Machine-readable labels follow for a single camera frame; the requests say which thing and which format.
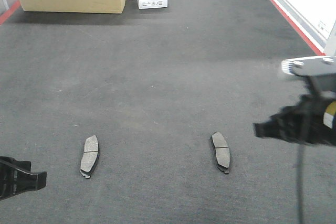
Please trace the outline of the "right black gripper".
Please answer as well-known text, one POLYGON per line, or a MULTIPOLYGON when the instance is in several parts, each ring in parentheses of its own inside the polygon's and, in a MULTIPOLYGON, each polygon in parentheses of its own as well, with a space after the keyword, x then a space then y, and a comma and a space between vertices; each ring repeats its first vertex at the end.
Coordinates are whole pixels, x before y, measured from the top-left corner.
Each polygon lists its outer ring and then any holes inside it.
MULTIPOLYGON (((335 147, 335 80, 332 75, 306 77, 309 90, 308 136, 311 145, 335 147)), ((259 138, 299 143, 306 115, 297 106, 285 106, 266 122, 254 123, 259 138)))

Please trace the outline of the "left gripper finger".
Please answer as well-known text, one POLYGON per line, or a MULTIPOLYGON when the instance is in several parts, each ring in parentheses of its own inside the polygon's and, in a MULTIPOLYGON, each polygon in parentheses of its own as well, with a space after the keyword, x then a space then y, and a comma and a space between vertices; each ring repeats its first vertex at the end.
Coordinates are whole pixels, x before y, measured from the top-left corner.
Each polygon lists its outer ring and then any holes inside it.
POLYGON ((46 187, 47 172, 32 172, 31 161, 1 156, 1 200, 46 187))

